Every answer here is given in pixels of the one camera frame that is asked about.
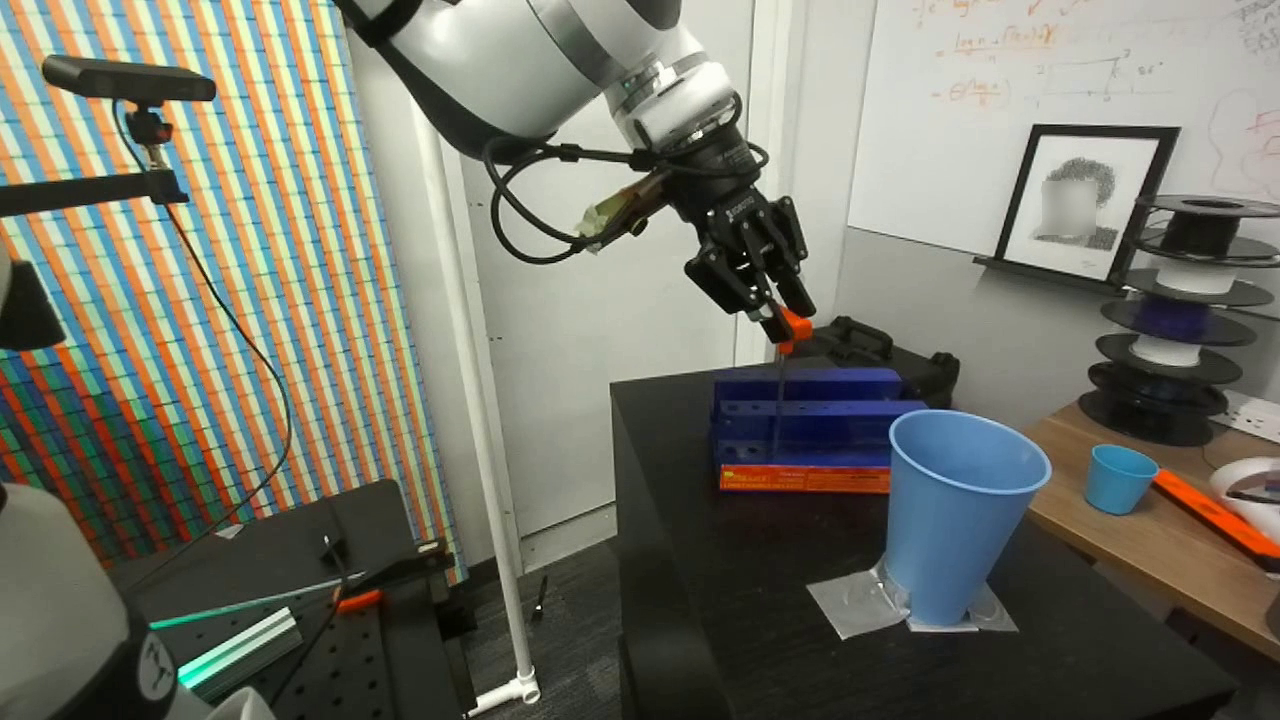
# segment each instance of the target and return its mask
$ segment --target black table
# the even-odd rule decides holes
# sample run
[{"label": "black table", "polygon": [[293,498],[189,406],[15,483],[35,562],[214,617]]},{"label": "black table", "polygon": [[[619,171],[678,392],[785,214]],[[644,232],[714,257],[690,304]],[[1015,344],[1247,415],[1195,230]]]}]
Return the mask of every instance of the black table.
[{"label": "black table", "polygon": [[991,572],[1015,638],[836,639],[814,581],[883,551],[883,502],[714,488],[714,382],[612,388],[626,667],[636,717],[1209,717],[1233,680],[1023,525]]},{"label": "black table", "polygon": [[[282,512],[272,522],[260,525],[244,525],[242,535],[231,539],[205,539],[195,550],[189,550],[177,566],[161,566],[161,572],[151,572],[147,566],[135,566],[120,578],[125,596],[132,602],[132,608],[142,608],[142,617],[161,621],[161,617],[179,617],[191,608],[221,608],[221,605],[235,605],[235,602],[254,602],[254,596],[270,596],[270,591],[290,591],[299,586],[321,586],[333,581],[335,572],[325,570],[325,550],[321,535],[333,535],[335,530],[345,530],[348,535],[348,570],[354,572],[367,572],[367,570],[385,570],[399,556],[407,556],[413,531],[405,522],[405,502],[399,502],[399,483],[382,480],[382,483],[366,483],[356,493],[321,502],[321,505],[303,505],[293,512]],[[296,602],[296,617],[303,625],[303,634],[312,634],[325,621],[325,591],[312,602]],[[214,649],[218,639],[227,639],[231,630],[209,630],[205,634],[205,649]],[[189,661],[205,649],[183,643],[189,634],[179,634],[179,639],[174,639],[174,658]],[[376,717],[413,717],[413,720],[456,720],[459,703],[456,703],[456,666],[442,639],[442,625],[436,625],[436,608],[434,608],[434,586],[423,581],[398,581],[385,587],[385,605],[376,617],[356,617],[356,621],[335,621],[325,634],[329,649],[321,643],[312,651],[312,661],[325,667],[325,651],[348,651],[348,649],[367,649],[382,643],[382,667],[366,667],[367,661],[348,661],[356,666],[354,674],[325,674],[317,677],[312,661],[303,666],[303,674],[296,674],[296,685],[312,685],[312,700],[299,697],[296,688],[283,693],[283,703],[293,703],[290,717],[371,717],[371,700],[387,700],[391,711]],[[255,680],[255,688],[263,697],[278,693],[278,680],[290,674],[293,658],[283,658],[272,674],[263,674]]]}]

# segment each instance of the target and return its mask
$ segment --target writing on whiteboard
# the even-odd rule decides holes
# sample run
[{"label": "writing on whiteboard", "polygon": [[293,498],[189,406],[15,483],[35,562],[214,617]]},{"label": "writing on whiteboard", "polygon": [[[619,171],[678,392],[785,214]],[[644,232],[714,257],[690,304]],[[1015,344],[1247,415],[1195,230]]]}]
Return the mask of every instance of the writing on whiteboard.
[{"label": "writing on whiteboard", "polygon": [[1239,46],[1255,58],[1280,51],[1280,4],[1276,0],[1238,0]]}]

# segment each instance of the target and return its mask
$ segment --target robotic arm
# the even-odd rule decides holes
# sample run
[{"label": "robotic arm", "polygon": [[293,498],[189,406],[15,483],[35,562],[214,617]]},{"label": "robotic arm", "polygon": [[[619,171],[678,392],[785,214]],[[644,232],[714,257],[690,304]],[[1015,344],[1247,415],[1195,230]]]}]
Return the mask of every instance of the robotic arm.
[{"label": "robotic arm", "polygon": [[[806,332],[810,257],[791,199],[755,193],[766,153],[736,134],[727,73],[679,30],[679,0],[335,0],[356,36],[387,59],[436,134],[496,182],[536,162],[626,162],[639,183],[585,214],[559,257],[639,232],[659,208],[696,230],[685,264],[725,312],[747,312],[775,344]],[[632,153],[548,144],[592,96],[607,96]]]}]

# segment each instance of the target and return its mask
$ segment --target desk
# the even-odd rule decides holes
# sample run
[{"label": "desk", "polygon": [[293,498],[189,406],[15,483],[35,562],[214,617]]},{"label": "desk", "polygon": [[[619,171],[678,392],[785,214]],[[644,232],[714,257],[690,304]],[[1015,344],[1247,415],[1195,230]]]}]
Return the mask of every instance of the desk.
[{"label": "desk", "polygon": [[[348,531],[354,570],[382,570],[416,550],[399,488],[382,480],[260,525],[244,525],[235,539],[205,539],[189,550],[179,566],[167,566],[155,578],[146,578],[147,566],[135,566],[125,572],[120,587],[147,621],[155,621],[333,581],[333,570],[321,566],[321,535],[333,531],[333,518],[339,518],[339,530]],[[387,591],[382,608],[382,638],[398,711],[413,720],[456,720],[459,703],[453,666],[436,630],[428,586],[407,581]],[[361,709],[354,703],[312,717],[354,717]]]},{"label": "desk", "polygon": [[1246,551],[1238,551],[1209,525],[1151,493],[1132,518],[1099,518],[1086,505],[1087,450],[1128,443],[1157,456],[1166,468],[1209,480],[1213,461],[1239,461],[1255,454],[1280,454],[1276,443],[1246,431],[1225,431],[1209,450],[1166,450],[1094,426],[1076,406],[1045,415],[1029,430],[1054,456],[1054,483],[1035,498],[1033,518],[1054,535],[1067,539],[1086,556],[1111,566],[1204,625],[1238,638],[1239,643],[1280,661],[1280,638],[1270,634],[1265,617],[1280,596]]},{"label": "desk", "polygon": [[612,388],[626,680],[636,717],[1035,717],[1195,709],[1233,680],[1023,525],[995,596],[1015,638],[836,639],[810,586],[883,551],[883,502],[745,509],[714,488],[714,382]]}]

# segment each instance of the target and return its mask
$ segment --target orange object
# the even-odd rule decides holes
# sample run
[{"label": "orange object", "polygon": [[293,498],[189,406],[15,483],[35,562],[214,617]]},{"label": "orange object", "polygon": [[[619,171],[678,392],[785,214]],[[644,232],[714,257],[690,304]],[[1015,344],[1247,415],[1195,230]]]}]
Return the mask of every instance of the orange object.
[{"label": "orange object", "polygon": [[361,617],[361,612],[371,612],[376,605],[385,605],[385,591],[367,587],[367,591],[335,602],[335,617]]},{"label": "orange object", "polygon": [[1209,498],[1204,488],[1190,483],[1170,468],[1157,472],[1157,488],[1204,525],[1213,525],[1225,539],[1246,550],[1255,566],[1280,570],[1280,544],[1253,530],[1239,512],[1233,512],[1233,505]]},{"label": "orange object", "polygon": [[890,468],[722,464],[722,493],[890,498]]},{"label": "orange object", "polygon": [[775,344],[772,344],[775,356],[791,356],[791,353],[801,353],[801,348],[814,342],[814,320],[810,320],[810,317],[795,317],[791,310],[785,310],[785,317],[780,317],[775,324],[787,332],[787,342],[775,342]]}]

